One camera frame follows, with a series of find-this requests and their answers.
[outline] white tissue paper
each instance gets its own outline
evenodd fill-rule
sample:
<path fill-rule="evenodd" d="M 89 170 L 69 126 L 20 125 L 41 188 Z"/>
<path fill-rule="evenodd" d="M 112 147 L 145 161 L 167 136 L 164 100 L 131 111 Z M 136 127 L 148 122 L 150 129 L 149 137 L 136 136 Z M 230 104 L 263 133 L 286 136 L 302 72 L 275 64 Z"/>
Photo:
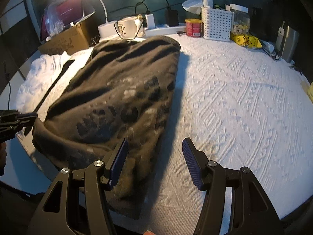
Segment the white tissue paper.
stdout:
<path fill-rule="evenodd" d="M 183 2 L 186 11 L 200 15 L 201 7 L 213 8 L 213 0 L 187 0 Z"/>

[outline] red canister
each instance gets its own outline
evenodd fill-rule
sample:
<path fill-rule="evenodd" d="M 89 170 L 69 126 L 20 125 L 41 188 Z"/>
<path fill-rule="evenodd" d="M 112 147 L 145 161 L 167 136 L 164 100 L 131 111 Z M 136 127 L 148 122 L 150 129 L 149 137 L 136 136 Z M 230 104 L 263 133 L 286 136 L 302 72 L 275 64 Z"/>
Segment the red canister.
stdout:
<path fill-rule="evenodd" d="M 195 18 L 186 19 L 187 35 L 190 37 L 201 36 L 201 20 Z"/>

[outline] hand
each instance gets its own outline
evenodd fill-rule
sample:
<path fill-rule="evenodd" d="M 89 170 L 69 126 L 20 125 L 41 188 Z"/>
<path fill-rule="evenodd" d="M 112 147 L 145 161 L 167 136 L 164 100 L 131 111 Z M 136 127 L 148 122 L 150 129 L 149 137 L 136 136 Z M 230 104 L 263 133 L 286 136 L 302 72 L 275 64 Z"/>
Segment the hand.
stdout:
<path fill-rule="evenodd" d="M 6 147 L 7 144 L 5 142 L 0 143 L 0 170 L 7 164 L 7 152 L 5 152 Z"/>
<path fill-rule="evenodd" d="M 143 234 L 143 235 L 155 235 L 155 234 L 151 231 L 146 231 L 145 234 Z"/>

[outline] silver screw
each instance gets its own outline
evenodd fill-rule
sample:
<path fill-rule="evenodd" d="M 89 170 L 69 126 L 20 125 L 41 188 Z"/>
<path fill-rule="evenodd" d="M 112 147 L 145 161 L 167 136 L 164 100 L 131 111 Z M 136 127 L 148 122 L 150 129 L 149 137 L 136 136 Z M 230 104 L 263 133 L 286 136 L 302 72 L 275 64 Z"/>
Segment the silver screw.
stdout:
<path fill-rule="evenodd" d="M 249 173 L 251 170 L 248 167 L 242 167 L 243 173 Z"/>
<path fill-rule="evenodd" d="M 100 167 L 103 164 L 103 161 L 95 161 L 94 166 Z"/>
<path fill-rule="evenodd" d="M 216 161 L 208 161 L 208 166 L 215 167 L 216 165 Z"/>
<path fill-rule="evenodd" d="M 63 168 L 62 170 L 61 170 L 61 173 L 62 174 L 66 174 L 66 173 L 68 173 L 69 172 L 69 168 Z"/>

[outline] yellow package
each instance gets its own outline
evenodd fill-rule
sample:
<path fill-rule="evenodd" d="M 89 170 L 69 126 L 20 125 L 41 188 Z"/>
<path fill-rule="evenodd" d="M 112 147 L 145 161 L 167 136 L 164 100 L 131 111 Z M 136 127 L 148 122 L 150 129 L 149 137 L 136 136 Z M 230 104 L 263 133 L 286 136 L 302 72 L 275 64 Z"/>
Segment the yellow package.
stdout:
<path fill-rule="evenodd" d="M 311 101 L 313 102 L 313 82 L 308 89 L 308 96 L 310 97 Z"/>
<path fill-rule="evenodd" d="M 236 42 L 238 45 L 245 48 L 261 48 L 262 44 L 257 37 L 247 34 L 234 35 L 230 34 L 230 39 Z"/>

